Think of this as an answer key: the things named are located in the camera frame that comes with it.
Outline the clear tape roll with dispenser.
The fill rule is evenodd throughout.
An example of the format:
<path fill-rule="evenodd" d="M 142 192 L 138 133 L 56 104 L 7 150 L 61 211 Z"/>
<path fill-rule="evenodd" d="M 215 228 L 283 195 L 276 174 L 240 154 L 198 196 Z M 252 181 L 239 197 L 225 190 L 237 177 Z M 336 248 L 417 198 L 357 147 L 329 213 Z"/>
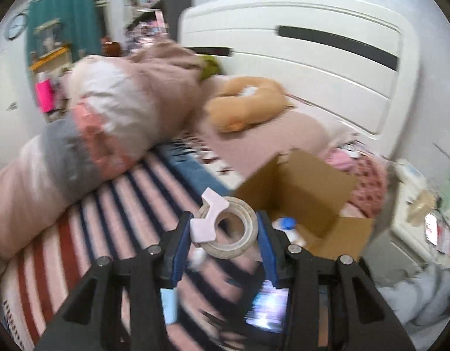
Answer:
<path fill-rule="evenodd" d="M 191 241 L 209 256 L 229 260 L 244 254 L 258 235 L 256 212 L 236 197 L 223 197 L 211 188 L 202 193 L 202 206 L 190 221 Z"/>

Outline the light blue square box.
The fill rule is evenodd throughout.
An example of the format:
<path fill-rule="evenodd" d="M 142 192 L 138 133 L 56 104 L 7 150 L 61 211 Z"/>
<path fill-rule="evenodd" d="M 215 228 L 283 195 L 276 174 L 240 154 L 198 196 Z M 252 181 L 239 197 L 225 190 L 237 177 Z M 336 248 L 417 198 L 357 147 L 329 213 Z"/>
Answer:
<path fill-rule="evenodd" d="M 177 321 L 179 299 L 177 289 L 162 288 L 160 290 L 160 299 L 163 308 L 165 324 L 171 325 Z"/>

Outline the grey star pattern cloth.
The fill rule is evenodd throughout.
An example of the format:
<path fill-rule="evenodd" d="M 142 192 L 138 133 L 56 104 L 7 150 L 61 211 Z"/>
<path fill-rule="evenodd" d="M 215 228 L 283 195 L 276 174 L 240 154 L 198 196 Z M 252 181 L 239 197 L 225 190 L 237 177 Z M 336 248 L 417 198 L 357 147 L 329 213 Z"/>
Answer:
<path fill-rule="evenodd" d="M 435 340 L 450 319 L 450 269 L 428 265 L 415 276 L 377 290 L 416 341 Z"/>

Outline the white nightstand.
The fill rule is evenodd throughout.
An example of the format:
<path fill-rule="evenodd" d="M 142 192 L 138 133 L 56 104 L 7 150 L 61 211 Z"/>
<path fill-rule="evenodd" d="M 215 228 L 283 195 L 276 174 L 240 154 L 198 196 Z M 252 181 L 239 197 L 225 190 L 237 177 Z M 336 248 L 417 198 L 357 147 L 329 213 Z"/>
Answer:
<path fill-rule="evenodd" d="M 393 163 L 399 184 L 389 230 L 394 244 L 413 261 L 450 268 L 450 225 L 427 179 L 405 159 Z"/>

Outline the striped fleece blanket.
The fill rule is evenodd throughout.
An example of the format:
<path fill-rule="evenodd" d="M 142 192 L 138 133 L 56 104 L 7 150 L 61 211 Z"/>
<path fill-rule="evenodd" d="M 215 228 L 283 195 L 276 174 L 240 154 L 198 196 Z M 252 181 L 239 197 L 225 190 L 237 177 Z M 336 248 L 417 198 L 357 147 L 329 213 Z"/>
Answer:
<path fill-rule="evenodd" d="M 70 291 L 98 257 L 133 257 L 196 211 L 206 188 L 233 192 L 242 176 L 205 145 L 179 140 L 155 147 L 138 164 L 70 207 L 12 258 L 0 284 L 0 319 L 16 344 L 32 350 Z M 235 308 L 240 284 L 256 267 L 246 254 L 208 258 L 178 285 L 177 320 L 168 326 L 175 350 L 222 350 L 209 317 Z"/>

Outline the brown cardboard box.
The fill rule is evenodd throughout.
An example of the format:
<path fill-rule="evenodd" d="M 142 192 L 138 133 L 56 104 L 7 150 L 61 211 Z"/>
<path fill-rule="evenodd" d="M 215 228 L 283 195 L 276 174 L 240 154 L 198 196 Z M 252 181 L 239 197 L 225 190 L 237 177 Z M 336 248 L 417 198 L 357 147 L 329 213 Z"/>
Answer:
<path fill-rule="evenodd" d="M 250 175 L 233 196 L 272 221 L 290 217 L 314 256 L 358 260 L 372 233 L 372 219 L 345 217 L 356 184 L 352 176 L 301 150 L 277 154 Z"/>

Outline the rolled pink grey duvet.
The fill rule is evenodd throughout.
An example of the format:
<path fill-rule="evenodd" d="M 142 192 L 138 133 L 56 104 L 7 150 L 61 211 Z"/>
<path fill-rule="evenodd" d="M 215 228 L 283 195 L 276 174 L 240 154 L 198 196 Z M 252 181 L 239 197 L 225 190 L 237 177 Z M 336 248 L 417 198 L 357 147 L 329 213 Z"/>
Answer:
<path fill-rule="evenodd" d="M 69 74 L 69 111 L 0 170 L 0 259 L 174 137 L 203 105 L 203 69 L 200 56 L 171 40 L 123 58 L 82 59 Z"/>

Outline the pink gift bag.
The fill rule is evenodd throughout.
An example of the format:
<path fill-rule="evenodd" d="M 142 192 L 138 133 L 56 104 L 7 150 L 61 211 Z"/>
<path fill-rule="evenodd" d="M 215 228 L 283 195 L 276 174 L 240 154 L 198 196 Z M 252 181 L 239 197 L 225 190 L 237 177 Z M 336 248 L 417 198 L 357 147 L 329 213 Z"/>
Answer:
<path fill-rule="evenodd" d="M 50 113 L 55 109 L 55 98 L 50 80 L 35 84 L 36 95 L 42 113 Z"/>

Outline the tan plush toy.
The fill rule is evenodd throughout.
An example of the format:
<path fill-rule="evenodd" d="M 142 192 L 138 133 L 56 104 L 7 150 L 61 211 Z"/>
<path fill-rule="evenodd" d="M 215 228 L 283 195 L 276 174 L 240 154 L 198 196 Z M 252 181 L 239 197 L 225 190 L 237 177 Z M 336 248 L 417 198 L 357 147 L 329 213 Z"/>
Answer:
<path fill-rule="evenodd" d="M 241 132 L 270 121 L 288 105 L 284 87 L 262 77 L 234 77 L 222 82 L 205 105 L 211 124 L 221 133 Z"/>

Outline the white bed headboard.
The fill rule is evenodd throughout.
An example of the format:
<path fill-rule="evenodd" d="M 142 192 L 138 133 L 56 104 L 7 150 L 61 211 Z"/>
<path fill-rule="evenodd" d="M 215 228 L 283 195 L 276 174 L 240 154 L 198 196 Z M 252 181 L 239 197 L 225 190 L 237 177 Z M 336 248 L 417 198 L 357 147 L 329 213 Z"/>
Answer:
<path fill-rule="evenodd" d="M 227 75 L 280 82 L 303 112 L 393 155 L 420 66 L 419 37 L 399 13 L 361 0 L 215 0 L 180 15 L 178 39 Z"/>

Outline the yellow side table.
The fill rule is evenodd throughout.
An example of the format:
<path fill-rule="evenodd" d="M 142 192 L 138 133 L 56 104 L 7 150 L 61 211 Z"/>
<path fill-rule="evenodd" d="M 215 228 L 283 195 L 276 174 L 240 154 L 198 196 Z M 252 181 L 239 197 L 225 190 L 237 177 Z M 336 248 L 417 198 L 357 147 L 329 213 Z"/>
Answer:
<path fill-rule="evenodd" d="M 30 75 L 37 78 L 43 73 L 50 78 L 58 76 L 63 70 L 72 67 L 72 52 L 69 46 L 61 46 L 37 59 L 30 67 Z"/>

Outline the glass display case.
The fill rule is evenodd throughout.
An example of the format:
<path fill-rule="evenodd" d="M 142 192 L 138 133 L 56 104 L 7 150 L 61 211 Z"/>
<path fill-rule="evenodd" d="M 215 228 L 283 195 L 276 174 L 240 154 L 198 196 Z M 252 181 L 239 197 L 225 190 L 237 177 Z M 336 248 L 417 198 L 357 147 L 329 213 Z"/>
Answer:
<path fill-rule="evenodd" d="M 36 54 L 39 58 L 59 48 L 61 40 L 62 22 L 60 18 L 47 21 L 33 30 L 36 40 Z"/>

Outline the round wall clock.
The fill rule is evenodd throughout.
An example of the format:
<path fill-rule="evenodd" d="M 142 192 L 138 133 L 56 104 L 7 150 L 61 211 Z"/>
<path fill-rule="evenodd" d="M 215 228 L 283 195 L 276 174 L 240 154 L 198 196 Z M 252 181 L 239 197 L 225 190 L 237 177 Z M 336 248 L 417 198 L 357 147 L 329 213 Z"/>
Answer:
<path fill-rule="evenodd" d="M 17 39 L 27 27 L 27 15 L 19 13 L 12 17 L 6 25 L 5 38 L 8 41 Z"/>

